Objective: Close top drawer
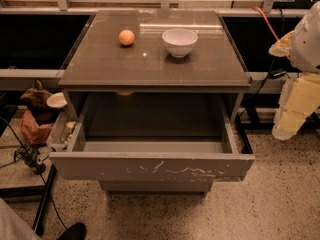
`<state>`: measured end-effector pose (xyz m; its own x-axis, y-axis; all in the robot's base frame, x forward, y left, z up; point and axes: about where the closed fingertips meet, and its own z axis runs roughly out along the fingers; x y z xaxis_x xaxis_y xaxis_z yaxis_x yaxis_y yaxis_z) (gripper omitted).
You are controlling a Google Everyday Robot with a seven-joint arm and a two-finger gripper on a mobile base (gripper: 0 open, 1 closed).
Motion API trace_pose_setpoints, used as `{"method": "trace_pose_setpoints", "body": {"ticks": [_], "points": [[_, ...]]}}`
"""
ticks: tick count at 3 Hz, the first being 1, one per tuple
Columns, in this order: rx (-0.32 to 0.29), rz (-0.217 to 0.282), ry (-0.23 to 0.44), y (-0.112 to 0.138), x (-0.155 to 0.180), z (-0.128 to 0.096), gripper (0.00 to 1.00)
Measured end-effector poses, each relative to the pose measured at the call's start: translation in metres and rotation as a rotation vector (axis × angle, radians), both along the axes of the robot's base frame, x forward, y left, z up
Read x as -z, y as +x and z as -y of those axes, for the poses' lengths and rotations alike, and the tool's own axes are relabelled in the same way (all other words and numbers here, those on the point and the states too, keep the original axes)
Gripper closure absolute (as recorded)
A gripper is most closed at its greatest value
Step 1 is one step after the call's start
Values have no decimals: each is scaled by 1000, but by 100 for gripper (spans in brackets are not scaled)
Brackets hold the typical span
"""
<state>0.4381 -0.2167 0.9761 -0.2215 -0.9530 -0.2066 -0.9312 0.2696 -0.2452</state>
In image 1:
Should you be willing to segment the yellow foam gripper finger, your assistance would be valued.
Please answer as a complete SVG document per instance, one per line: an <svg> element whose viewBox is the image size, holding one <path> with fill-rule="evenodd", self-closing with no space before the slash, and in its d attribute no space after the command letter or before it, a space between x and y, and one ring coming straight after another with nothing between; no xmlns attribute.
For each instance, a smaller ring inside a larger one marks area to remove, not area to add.
<svg viewBox="0 0 320 240"><path fill-rule="evenodd" d="M288 57L293 35L293 31L285 34L269 48L269 53L275 57Z"/></svg>
<svg viewBox="0 0 320 240"><path fill-rule="evenodd" d="M296 80L287 80L283 85L279 108L275 113L273 136L279 140L289 140L319 107L319 74L307 73Z"/></svg>

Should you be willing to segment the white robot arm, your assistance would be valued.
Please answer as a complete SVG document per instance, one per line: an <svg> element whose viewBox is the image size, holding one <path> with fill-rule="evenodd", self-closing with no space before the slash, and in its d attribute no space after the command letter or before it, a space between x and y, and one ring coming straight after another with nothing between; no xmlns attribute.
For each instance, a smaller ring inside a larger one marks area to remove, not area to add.
<svg viewBox="0 0 320 240"><path fill-rule="evenodd" d="M320 107L320 2L315 3L295 29L275 44L269 53L290 58L302 75L282 87L272 134L288 140L297 134L306 119Z"/></svg>

